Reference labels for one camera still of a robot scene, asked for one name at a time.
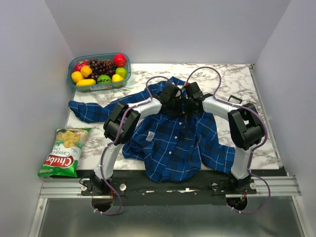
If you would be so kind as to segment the brooch box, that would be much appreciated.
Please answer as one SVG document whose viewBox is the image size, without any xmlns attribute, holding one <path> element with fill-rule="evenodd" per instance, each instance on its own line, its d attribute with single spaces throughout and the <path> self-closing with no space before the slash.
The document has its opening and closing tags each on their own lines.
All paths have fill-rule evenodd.
<svg viewBox="0 0 316 237">
<path fill-rule="evenodd" d="M 242 103 L 242 99 L 236 97 L 236 96 L 233 96 L 233 95 L 230 95 L 229 98 L 228 98 L 228 102 L 231 102 L 231 103 L 234 103 L 234 104 L 241 104 Z"/>
</svg>

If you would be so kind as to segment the blue plaid shirt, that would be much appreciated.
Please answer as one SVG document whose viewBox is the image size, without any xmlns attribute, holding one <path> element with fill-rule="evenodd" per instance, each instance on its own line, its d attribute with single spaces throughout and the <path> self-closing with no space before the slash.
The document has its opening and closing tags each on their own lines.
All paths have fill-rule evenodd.
<svg viewBox="0 0 316 237">
<path fill-rule="evenodd" d="M 156 114 L 138 124 L 122 155 L 143 161 L 146 175 L 155 182 L 179 182 L 193 177 L 202 165 L 230 173 L 235 149 L 219 143 L 213 114 Z"/>
</svg>

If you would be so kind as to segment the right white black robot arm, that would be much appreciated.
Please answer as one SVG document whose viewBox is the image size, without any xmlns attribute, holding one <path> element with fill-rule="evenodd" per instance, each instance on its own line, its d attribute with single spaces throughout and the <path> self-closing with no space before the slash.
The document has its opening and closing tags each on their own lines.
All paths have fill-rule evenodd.
<svg viewBox="0 0 316 237">
<path fill-rule="evenodd" d="M 215 98 L 212 94 L 204 95 L 196 82 L 186 83 L 188 96 L 185 102 L 189 114 L 211 113 L 228 121 L 231 138 L 235 144 L 235 157 L 225 189 L 237 194 L 250 183 L 250 165 L 254 149 L 267 134 L 266 127 L 253 104 L 234 104 Z"/>
</svg>

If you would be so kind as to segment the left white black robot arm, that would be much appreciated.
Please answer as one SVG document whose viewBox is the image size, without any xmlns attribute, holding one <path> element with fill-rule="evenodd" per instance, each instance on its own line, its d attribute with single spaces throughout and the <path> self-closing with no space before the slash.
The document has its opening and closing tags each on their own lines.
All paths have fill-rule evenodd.
<svg viewBox="0 0 316 237">
<path fill-rule="evenodd" d="M 158 95 L 149 92 L 149 98 L 137 103 L 119 102 L 104 123 L 104 136 L 110 140 L 101 154 L 98 167 L 89 177 L 91 189 L 99 195 L 112 191 L 108 179 L 112 177 L 118 153 L 132 137 L 140 119 L 162 112 L 176 112 L 181 107 L 183 87 L 172 83 Z"/>
</svg>

